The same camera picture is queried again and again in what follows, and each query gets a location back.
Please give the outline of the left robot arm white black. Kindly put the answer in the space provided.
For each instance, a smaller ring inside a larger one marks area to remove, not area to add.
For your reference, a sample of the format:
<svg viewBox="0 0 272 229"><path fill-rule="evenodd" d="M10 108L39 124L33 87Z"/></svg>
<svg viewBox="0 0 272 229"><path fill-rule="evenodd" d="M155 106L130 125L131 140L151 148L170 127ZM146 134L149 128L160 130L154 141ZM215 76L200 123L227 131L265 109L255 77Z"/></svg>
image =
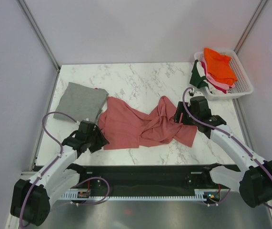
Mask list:
<svg viewBox="0 0 272 229"><path fill-rule="evenodd" d="M33 176L19 179L13 189L10 214L20 223L40 226L54 203L70 188L84 187L88 176L75 161L87 150L94 153L109 141L93 122L81 121L79 128L60 143L60 152Z"/></svg>

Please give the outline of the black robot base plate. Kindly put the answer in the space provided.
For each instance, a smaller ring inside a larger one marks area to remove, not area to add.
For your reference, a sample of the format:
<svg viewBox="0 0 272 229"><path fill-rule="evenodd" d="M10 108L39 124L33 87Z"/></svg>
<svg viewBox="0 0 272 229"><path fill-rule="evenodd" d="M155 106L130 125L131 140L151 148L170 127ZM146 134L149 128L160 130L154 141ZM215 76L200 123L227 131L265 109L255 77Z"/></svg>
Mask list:
<svg viewBox="0 0 272 229"><path fill-rule="evenodd" d="M205 165L80 166L77 171L94 196L190 196L195 189L224 189L212 183Z"/></svg>

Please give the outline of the salmon pink t shirt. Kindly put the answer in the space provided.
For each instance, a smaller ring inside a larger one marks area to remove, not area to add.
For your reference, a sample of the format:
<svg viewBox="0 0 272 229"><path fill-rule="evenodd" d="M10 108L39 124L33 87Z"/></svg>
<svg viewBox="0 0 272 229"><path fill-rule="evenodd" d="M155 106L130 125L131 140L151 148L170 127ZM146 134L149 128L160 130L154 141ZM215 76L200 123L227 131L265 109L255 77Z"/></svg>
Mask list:
<svg viewBox="0 0 272 229"><path fill-rule="evenodd" d="M130 107L125 101L108 97L107 110L103 112L98 126L109 141L104 149L153 147L169 144L173 139L192 147L197 127L174 122L176 106L168 97L162 96L150 114Z"/></svg>

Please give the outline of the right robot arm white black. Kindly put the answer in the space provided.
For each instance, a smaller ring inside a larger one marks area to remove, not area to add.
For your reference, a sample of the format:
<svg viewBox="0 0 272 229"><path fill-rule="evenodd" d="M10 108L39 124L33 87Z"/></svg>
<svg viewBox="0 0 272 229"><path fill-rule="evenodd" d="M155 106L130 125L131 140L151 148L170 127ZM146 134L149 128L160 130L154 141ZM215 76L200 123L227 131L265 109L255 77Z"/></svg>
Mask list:
<svg viewBox="0 0 272 229"><path fill-rule="evenodd" d="M187 103L180 101L174 121L196 126L234 161L238 171L214 163L203 169L202 184L211 188L223 185L240 194L251 208L264 204L272 209L272 160L267 161L252 151L234 134L226 121L213 115L204 96L195 96Z"/></svg>

